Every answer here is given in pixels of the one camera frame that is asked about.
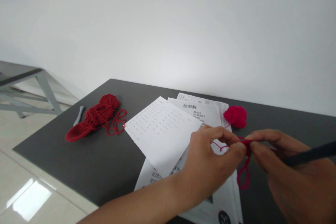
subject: hand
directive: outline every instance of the hand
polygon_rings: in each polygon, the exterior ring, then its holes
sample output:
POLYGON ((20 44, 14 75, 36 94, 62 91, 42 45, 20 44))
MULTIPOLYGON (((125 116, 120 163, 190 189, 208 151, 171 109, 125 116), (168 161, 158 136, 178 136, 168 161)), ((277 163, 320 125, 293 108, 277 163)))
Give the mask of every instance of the hand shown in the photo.
POLYGON ((246 147, 238 137, 223 127, 208 125, 191 134, 187 160, 179 172, 183 193, 190 203, 197 206, 213 194, 231 176, 244 159, 246 147), (211 148, 214 139, 226 143, 228 151, 217 155, 211 148))
POLYGON ((268 173, 274 200, 289 223, 336 223, 336 166, 330 159, 291 168, 280 158, 309 150, 308 146, 271 129, 252 132, 245 139, 256 140, 251 150, 268 173), (268 141, 275 148, 257 141, 268 141))

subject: white wall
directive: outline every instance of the white wall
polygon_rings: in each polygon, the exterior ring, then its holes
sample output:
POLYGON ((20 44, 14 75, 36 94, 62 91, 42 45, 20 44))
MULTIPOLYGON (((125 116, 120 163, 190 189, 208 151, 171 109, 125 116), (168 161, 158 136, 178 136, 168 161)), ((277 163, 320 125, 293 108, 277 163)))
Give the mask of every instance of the white wall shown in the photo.
POLYGON ((0 59, 336 116, 336 0, 0 0, 0 59))

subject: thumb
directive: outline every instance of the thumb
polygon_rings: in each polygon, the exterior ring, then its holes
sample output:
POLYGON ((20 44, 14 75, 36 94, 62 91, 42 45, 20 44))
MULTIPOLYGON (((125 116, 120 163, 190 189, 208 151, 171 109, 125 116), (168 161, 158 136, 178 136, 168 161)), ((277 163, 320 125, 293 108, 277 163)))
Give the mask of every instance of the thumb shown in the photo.
POLYGON ((237 166, 244 160, 246 154, 246 146, 237 142, 231 144, 229 149, 221 156, 218 156, 220 167, 227 177, 235 171, 237 166))
POLYGON ((253 141, 250 143, 250 147, 258 165, 268 174, 279 178, 292 175, 293 170, 285 165, 267 146, 253 141))

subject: red crochet work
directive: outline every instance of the red crochet work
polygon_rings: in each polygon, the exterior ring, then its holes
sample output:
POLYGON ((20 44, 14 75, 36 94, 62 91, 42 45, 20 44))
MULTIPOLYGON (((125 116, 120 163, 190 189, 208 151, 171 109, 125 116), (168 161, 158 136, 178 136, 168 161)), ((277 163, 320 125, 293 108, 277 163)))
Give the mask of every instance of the red crochet work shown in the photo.
POLYGON ((231 106, 224 112, 224 118, 236 128, 244 128, 246 126, 247 113, 243 107, 231 106))
POLYGON ((85 113, 85 119, 83 122, 78 123, 73 126, 65 136, 68 142, 75 142, 91 131, 95 131, 99 128, 106 128, 105 133, 107 135, 119 135, 125 129, 126 119, 121 119, 127 115, 127 111, 122 109, 116 113, 116 109, 119 107, 118 99, 111 94, 104 95, 99 103, 91 108, 85 113), (122 122, 122 129, 119 131, 117 123, 122 122))
POLYGON ((242 143, 246 146, 246 156, 247 156, 247 159, 245 161, 245 164, 244 166, 239 170, 238 174, 237 174, 237 183, 238 183, 238 186, 240 189, 246 189, 249 185, 249 182, 250 182, 250 172, 248 171, 249 168, 248 168, 248 165, 251 161, 251 147, 250 147, 250 143, 252 142, 251 140, 246 140, 245 138, 243 137, 238 137, 240 139, 243 139, 242 143), (241 185, 240 184, 240 176, 241 174, 243 173, 243 171, 246 170, 246 180, 245 180, 245 184, 244 185, 241 185))

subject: crochet hook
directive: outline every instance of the crochet hook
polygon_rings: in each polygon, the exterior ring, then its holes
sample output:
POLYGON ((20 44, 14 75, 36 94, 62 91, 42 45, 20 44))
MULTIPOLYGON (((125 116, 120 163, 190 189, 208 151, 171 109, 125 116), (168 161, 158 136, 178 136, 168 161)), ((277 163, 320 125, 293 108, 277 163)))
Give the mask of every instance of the crochet hook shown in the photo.
POLYGON ((336 155, 336 141, 324 144, 320 147, 316 147, 305 152, 301 152, 297 155, 287 157, 282 159, 282 161, 290 166, 297 166, 302 163, 307 163, 309 161, 328 158, 336 155))
POLYGON ((79 121, 81 120, 83 110, 84 110, 84 106, 80 106, 80 107, 79 107, 79 114, 78 114, 78 116, 77 116, 77 119, 76 119, 76 121, 73 123, 74 126, 75 126, 76 124, 78 124, 79 121))

